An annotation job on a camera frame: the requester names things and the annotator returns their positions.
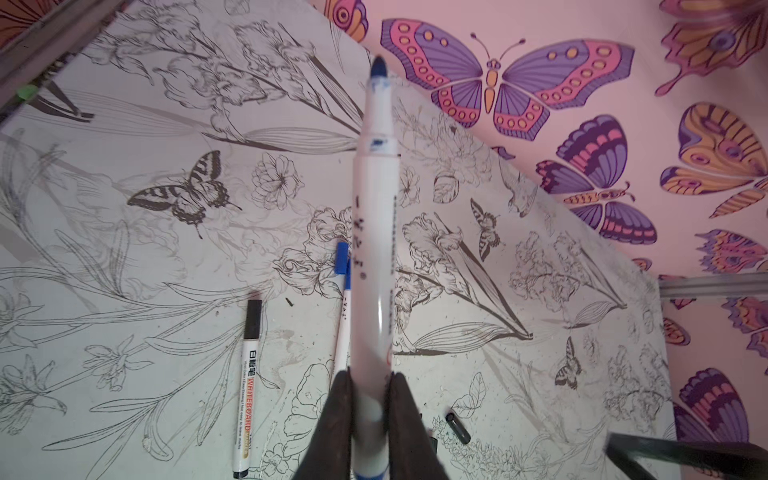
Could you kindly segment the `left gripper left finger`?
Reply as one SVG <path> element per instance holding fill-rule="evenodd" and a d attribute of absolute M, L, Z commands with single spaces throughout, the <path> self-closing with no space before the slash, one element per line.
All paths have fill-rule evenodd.
<path fill-rule="evenodd" d="M 339 372 L 293 480 L 349 480 L 351 476 L 353 385 Z"/>

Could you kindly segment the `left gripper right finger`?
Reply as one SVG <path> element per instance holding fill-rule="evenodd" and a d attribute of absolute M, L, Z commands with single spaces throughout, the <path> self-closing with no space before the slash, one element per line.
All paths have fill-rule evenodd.
<path fill-rule="evenodd" d="M 388 392 L 389 470 L 393 480 L 448 480 L 432 448 L 406 377 L 394 373 Z"/>

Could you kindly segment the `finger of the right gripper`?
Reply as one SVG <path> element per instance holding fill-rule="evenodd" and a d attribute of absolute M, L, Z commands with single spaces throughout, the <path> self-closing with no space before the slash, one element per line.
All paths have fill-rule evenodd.
<path fill-rule="evenodd" d="M 629 479 L 654 479 L 638 458 L 713 470 L 724 479 L 767 478 L 767 451 L 751 443 L 679 442 L 611 433 L 604 452 Z"/>

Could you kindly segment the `white marker pen blue tip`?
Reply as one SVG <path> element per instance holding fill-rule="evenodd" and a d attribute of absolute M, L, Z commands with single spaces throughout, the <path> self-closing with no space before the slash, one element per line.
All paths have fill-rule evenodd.
<path fill-rule="evenodd" d="M 389 476 L 386 404 L 391 378 L 396 216 L 400 178 L 393 85 L 382 57 L 373 60 L 353 161 L 351 230 L 352 472 Z"/>

